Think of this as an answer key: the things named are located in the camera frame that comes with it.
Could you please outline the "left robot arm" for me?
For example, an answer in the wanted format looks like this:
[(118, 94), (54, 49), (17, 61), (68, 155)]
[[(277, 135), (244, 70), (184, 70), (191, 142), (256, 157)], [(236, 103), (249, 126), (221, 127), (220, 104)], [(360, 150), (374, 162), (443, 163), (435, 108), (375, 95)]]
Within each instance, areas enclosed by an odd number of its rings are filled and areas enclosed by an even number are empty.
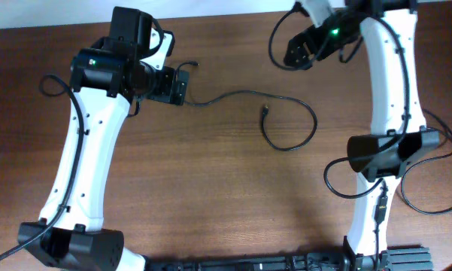
[(184, 103), (189, 75), (165, 66), (174, 35), (151, 15), (116, 7), (107, 36), (71, 63), (71, 99), (59, 169), (36, 222), (18, 242), (44, 265), (68, 270), (143, 270), (146, 259), (103, 227), (105, 186), (120, 129), (142, 99)]

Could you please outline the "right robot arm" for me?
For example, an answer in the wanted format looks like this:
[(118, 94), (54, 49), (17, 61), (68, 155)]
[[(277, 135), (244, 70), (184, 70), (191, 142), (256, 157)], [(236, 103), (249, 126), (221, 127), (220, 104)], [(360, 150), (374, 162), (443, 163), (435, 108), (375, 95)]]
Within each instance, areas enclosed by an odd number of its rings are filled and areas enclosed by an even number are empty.
[(297, 1), (293, 12), (312, 26), (290, 40), (287, 68), (309, 69), (346, 44), (365, 44), (372, 83), (372, 122), (347, 143), (356, 173), (353, 221), (340, 252), (307, 255), (309, 270), (429, 270), (424, 248), (390, 249), (387, 224), (396, 188), (407, 168), (438, 146), (420, 106), (414, 60), (415, 1)]

